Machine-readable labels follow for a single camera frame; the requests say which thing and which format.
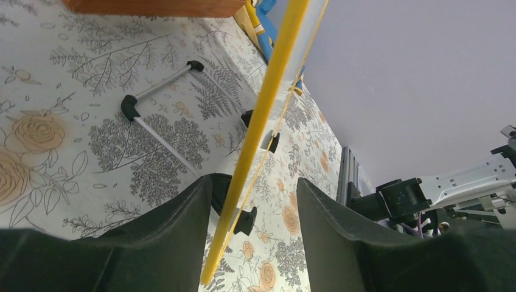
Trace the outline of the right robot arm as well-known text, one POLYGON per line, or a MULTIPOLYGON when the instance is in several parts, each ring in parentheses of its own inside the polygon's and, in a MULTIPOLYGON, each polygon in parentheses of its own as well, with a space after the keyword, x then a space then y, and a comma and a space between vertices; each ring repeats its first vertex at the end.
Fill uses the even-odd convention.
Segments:
POLYGON ((349 182, 344 206, 375 222, 398 224, 418 237, 444 231, 437 211, 515 229, 515 127, 501 130, 507 144, 470 168, 448 174, 397 179, 361 196, 349 182))

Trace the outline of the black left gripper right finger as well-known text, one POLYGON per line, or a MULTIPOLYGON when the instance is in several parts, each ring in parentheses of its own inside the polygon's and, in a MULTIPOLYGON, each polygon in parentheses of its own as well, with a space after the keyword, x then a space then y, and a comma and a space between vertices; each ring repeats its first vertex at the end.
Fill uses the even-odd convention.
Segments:
POLYGON ((338 204, 305 178, 297 201, 312 291, 514 291, 515 232, 422 239, 338 204))

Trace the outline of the yellow framed whiteboard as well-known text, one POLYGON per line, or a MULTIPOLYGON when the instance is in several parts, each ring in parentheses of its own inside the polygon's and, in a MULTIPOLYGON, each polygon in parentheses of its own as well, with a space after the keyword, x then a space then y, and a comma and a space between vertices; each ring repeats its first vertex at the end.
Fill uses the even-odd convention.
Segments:
POLYGON ((202 285, 212 280, 253 191, 327 5, 327 1, 290 1, 287 6, 200 275, 202 285))

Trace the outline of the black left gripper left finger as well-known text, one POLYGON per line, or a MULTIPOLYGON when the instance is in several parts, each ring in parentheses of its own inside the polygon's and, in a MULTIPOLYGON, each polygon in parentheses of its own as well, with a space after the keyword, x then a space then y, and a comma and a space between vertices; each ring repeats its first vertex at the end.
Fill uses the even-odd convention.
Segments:
POLYGON ((197 291, 211 209, 203 176, 100 237, 1 231, 2 291, 197 291))

